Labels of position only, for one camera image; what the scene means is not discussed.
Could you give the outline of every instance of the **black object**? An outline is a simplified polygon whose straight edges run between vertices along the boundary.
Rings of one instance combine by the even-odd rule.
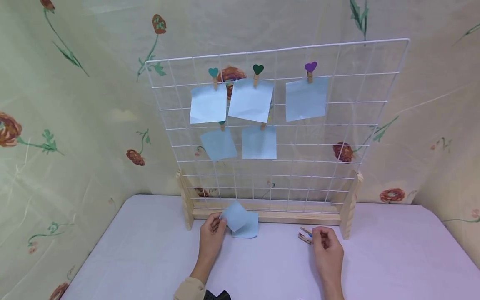
[[[221,292],[220,295],[218,295],[217,297],[215,297],[215,295],[212,294],[212,292],[207,290],[207,292],[205,293],[204,300],[232,300],[232,298],[230,298],[230,295],[227,293],[226,290]]]

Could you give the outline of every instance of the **beige sleeve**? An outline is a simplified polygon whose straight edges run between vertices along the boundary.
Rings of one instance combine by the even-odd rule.
[[[204,300],[205,293],[204,284],[197,278],[189,277],[180,284],[173,300]]]

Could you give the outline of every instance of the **floral backdrop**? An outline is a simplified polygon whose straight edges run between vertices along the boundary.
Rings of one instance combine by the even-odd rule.
[[[182,66],[147,60],[352,40],[408,37],[411,47],[379,126],[322,155],[350,168],[371,138],[360,200],[424,205],[480,265],[478,29],[474,0],[1,2],[0,297],[59,300],[128,197],[178,194],[147,73],[166,84]],[[382,53],[384,63],[398,54]],[[218,81],[250,76],[239,61],[221,68]],[[256,196],[285,184],[266,177]],[[217,196],[219,185],[195,190]]]

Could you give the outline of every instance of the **blue sticky note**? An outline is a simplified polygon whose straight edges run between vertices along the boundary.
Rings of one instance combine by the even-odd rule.
[[[225,128],[225,131],[206,132],[200,136],[200,140],[208,156],[213,161],[237,156],[237,149],[228,128]]]
[[[247,212],[247,214],[247,223],[232,233],[234,238],[253,239],[258,236],[258,213]]]
[[[191,90],[190,124],[221,122],[227,119],[227,86],[199,86]]]
[[[276,128],[250,126],[241,131],[243,159],[276,159]]]
[[[249,220],[248,212],[238,201],[234,201],[223,211],[220,219],[224,217],[227,218],[227,225],[233,232],[242,228]]]
[[[240,79],[233,84],[229,117],[267,123],[273,83],[259,81],[253,87],[253,79]]]
[[[328,78],[289,82],[286,88],[287,122],[323,117],[326,110]]]

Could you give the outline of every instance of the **dark green heart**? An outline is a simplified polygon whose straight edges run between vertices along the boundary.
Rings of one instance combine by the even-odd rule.
[[[255,74],[259,75],[261,72],[263,72],[263,70],[263,65],[253,65],[253,71],[255,72]]]

